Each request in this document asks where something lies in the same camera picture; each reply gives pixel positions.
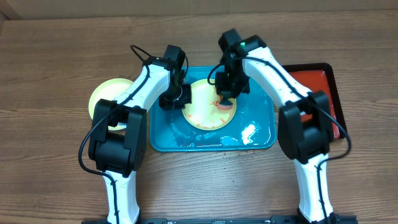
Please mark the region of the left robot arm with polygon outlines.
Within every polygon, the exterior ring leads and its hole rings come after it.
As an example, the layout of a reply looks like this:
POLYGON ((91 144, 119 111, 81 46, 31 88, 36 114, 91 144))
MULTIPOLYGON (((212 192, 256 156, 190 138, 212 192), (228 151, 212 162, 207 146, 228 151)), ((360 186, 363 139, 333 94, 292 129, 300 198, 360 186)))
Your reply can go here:
POLYGON ((185 52, 168 45, 162 57, 142 59, 142 72, 113 100, 100 99, 94 107, 91 130, 83 139, 96 169, 103 177, 109 213, 103 223, 139 223, 136 172, 146 153, 147 113, 155 102, 164 110, 179 110, 192 102, 191 86, 184 82, 189 64, 185 52))

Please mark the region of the yellow-green plate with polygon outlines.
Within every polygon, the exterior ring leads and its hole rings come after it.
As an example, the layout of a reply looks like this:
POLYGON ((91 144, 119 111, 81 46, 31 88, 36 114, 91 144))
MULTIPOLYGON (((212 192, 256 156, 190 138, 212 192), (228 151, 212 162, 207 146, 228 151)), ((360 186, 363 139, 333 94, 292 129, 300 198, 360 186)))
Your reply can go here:
POLYGON ((212 131, 226 126, 234 117, 237 102, 230 98, 232 108, 218 108, 222 97, 216 93, 216 88, 209 85, 207 79, 197 80, 191 84, 192 102, 182 110, 184 118, 195 128, 212 131))
POLYGON ((88 103, 88 111, 90 118, 93 119, 95 105, 100 99, 113 101, 115 97, 124 93, 131 85, 133 81, 125 78, 114 78, 107 80, 100 84, 90 96, 88 103))

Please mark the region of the red sponge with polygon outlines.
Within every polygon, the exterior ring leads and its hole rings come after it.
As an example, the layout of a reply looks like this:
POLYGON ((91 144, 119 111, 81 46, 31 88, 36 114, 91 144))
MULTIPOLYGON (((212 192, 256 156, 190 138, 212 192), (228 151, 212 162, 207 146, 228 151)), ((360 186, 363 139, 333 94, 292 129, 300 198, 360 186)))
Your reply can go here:
POLYGON ((220 99, 217 108, 219 110, 231 110, 233 108, 233 102, 227 98, 220 99))

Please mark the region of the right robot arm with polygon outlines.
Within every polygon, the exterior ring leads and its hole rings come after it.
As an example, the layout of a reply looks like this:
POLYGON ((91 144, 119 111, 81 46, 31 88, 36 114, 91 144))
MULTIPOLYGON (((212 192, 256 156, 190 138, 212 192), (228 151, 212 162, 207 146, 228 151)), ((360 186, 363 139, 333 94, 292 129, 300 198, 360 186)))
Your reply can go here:
POLYGON ((215 75, 214 86, 220 104, 249 93, 254 80, 279 110, 278 141, 284 154, 294 162, 302 223, 331 223, 335 215, 326 179, 330 143, 334 140, 328 96, 313 92, 295 80, 274 58, 257 35, 242 39, 234 29, 222 33, 218 45, 224 72, 215 75))

